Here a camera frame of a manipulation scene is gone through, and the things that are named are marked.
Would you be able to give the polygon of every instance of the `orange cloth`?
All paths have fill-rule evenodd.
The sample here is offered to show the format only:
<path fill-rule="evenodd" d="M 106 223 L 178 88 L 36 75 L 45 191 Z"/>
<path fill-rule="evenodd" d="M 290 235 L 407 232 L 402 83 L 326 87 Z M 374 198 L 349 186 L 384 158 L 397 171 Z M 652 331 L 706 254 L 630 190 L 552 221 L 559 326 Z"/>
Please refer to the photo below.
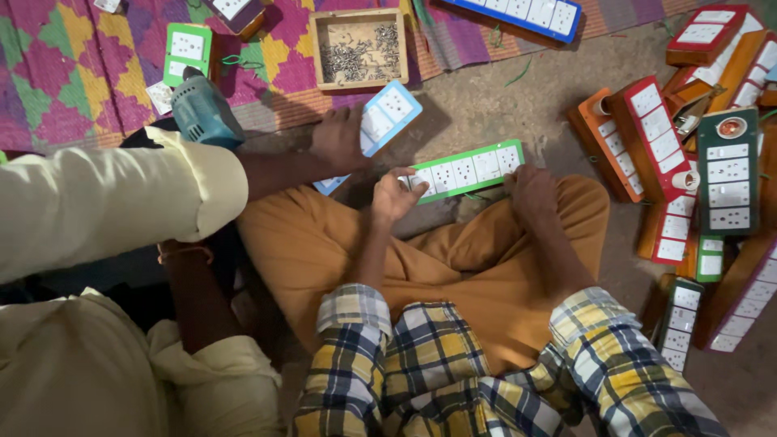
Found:
<path fill-rule="evenodd" d="M 596 278 L 609 195 L 581 176 L 558 184 L 559 215 L 572 246 Z M 321 298 L 342 283 L 358 256 L 359 212 L 309 187 L 249 204 L 238 227 L 256 269 L 302 344 L 314 352 Z M 480 272 L 462 279 L 461 272 Z M 410 241 L 393 239 L 379 290 L 396 318 L 413 302 L 454 302 L 486 352 L 494 374 L 535 363 L 550 341 L 546 301 L 531 237 L 509 200 L 471 222 L 445 225 Z"/>

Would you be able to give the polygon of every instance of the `pile of screws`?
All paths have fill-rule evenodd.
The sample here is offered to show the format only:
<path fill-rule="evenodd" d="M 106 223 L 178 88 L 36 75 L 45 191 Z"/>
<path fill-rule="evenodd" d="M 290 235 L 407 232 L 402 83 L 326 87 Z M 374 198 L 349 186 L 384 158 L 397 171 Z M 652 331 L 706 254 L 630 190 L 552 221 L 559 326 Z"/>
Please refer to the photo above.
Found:
<path fill-rule="evenodd" d="M 375 44 L 371 40 L 359 40 L 356 47 L 353 47 L 351 45 L 354 42 L 353 37 L 350 33 L 346 33 L 346 35 L 350 38 L 347 43 L 321 46 L 321 65 L 325 82 L 335 82 L 339 72 L 343 73 L 346 82 L 359 82 L 365 79 L 384 79 L 388 82 L 400 76 L 398 68 L 399 34 L 396 23 L 391 26 L 381 24 L 376 27 Z M 383 55 L 383 65 L 376 65 L 375 69 L 371 71 L 365 58 L 375 63 L 375 58 L 368 51 L 376 50 L 380 50 Z"/>

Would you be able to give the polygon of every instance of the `checkered fabric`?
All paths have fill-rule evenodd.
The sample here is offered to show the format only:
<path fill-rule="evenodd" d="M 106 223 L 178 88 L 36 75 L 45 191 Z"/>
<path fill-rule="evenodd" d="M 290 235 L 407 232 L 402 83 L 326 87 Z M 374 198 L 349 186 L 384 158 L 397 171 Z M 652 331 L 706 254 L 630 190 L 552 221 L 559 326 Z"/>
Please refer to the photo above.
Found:
<path fill-rule="evenodd" d="M 601 288 L 552 313 L 538 364 L 491 376 L 449 302 L 407 306 L 391 328 L 377 290 L 346 284 L 319 310 L 296 435 L 558 435 L 594 416 L 601 435 L 728 435 Z"/>

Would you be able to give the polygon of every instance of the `dirt floor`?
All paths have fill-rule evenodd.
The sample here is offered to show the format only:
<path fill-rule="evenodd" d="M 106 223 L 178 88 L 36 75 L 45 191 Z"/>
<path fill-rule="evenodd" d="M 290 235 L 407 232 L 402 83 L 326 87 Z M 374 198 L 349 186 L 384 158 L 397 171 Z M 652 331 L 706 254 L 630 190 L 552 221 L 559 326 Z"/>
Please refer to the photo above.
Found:
<path fill-rule="evenodd" d="M 771 0 L 749 1 L 757 11 Z M 688 16 L 669 20 L 676 29 Z M 583 154 L 563 113 L 571 105 L 603 87 L 620 89 L 646 75 L 666 82 L 674 68 L 664 64 L 669 40 L 661 23 L 585 40 L 571 51 L 544 51 L 533 55 L 521 80 L 505 82 L 523 71 L 529 56 L 476 65 L 438 76 L 413 90 L 423 114 L 378 159 L 377 168 L 352 180 L 340 200 L 360 208 L 371 200 L 371 187 L 388 168 L 519 138 L 530 162 L 546 166 L 557 176 L 579 173 L 598 179 Z M 253 138 L 252 150 L 280 150 L 309 142 L 312 128 L 303 127 Z M 498 198 L 501 189 L 486 192 Z M 466 221 L 489 202 L 452 198 L 416 207 L 398 226 L 397 235 L 412 236 L 438 225 Z M 665 271 L 639 260 L 635 252 L 644 207 L 619 204 L 613 199 L 601 262 L 601 286 L 624 306 L 640 313 L 654 280 Z M 691 350 L 685 376 L 731 435 L 774 435 L 777 428 L 777 304 L 768 306 L 740 343 L 736 353 L 710 354 Z M 290 414 L 309 358 L 293 339 L 284 356 L 284 404 Z M 569 435 L 594 435 L 590 424 Z"/>

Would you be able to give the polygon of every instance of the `colorful woven mat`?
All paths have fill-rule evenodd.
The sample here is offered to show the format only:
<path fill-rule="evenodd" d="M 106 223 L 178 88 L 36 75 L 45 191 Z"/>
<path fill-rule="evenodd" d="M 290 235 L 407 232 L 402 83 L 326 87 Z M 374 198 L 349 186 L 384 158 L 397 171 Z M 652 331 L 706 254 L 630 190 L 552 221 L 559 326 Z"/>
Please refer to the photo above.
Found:
<path fill-rule="evenodd" d="M 311 11 L 400 7 L 409 20 L 411 80 L 463 65 L 540 50 L 424 1 L 263 0 L 263 31 L 248 44 L 230 36 L 200 0 L 132 0 L 111 15 L 92 0 L 0 0 L 0 149 L 51 153 L 70 146 L 115 147 L 159 115 L 147 86 L 162 80 L 168 23 L 204 23 L 222 54 L 259 65 L 224 67 L 221 88 L 252 135 L 316 121 L 330 107 L 368 94 L 325 96 L 315 87 Z M 579 0 L 583 37 L 595 37 L 694 9 L 713 0 Z"/>

